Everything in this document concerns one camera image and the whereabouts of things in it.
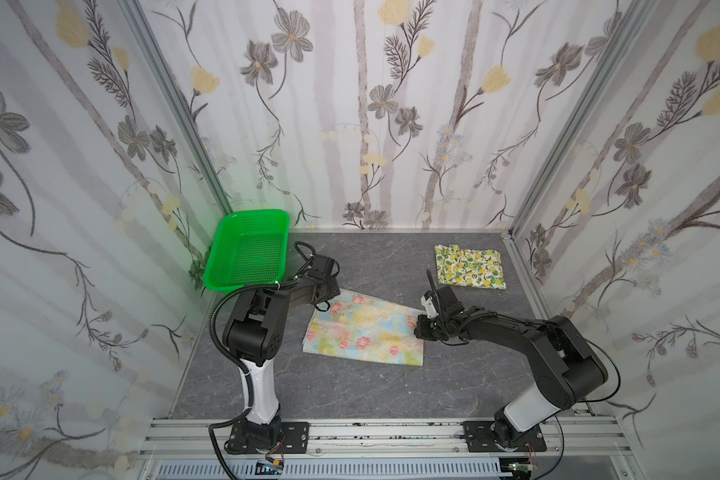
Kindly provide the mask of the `pastel floral skirt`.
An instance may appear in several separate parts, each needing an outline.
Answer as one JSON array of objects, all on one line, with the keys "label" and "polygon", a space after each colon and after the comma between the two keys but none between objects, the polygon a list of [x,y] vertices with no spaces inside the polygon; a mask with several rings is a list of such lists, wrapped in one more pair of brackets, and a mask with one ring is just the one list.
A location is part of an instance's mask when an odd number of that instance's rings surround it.
[{"label": "pastel floral skirt", "polygon": [[302,351],[348,360],[420,367],[423,341],[414,334],[420,310],[343,290],[315,312]]}]

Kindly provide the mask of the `lemon print yellow skirt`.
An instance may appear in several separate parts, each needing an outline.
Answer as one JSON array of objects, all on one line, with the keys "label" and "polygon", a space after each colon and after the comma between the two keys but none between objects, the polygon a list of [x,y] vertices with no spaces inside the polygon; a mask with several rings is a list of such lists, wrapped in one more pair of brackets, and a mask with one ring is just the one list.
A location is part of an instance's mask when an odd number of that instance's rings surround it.
[{"label": "lemon print yellow skirt", "polygon": [[436,245],[437,280],[448,286],[504,290],[502,257],[497,250],[465,249]]}]

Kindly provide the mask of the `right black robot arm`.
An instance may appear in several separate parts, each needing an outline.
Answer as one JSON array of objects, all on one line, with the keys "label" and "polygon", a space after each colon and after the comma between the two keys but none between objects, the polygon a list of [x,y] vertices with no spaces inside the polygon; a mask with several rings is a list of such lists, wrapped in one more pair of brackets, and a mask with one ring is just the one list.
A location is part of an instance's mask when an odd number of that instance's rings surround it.
[{"label": "right black robot arm", "polygon": [[533,383],[494,414],[492,441],[505,451],[527,442],[538,425],[585,399],[608,381],[593,345],[563,316],[549,320],[511,317],[482,307],[466,308],[446,286],[421,297],[424,312],[414,334],[426,341],[484,341],[526,357]]}]

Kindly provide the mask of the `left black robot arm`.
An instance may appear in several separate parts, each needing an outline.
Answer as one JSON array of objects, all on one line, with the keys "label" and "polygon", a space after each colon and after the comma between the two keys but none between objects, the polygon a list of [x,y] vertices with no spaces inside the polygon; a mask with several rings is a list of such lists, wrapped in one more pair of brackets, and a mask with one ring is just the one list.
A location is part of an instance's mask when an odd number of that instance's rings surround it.
[{"label": "left black robot arm", "polygon": [[329,307],[340,294],[339,272],[336,260],[312,254],[292,279],[245,285],[214,307],[209,319],[211,341],[238,368],[244,393],[241,414],[208,427],[215,449],[235,455],[269,452],[281,444],[284,433],[273,361],[284,340],[290,309]]}]

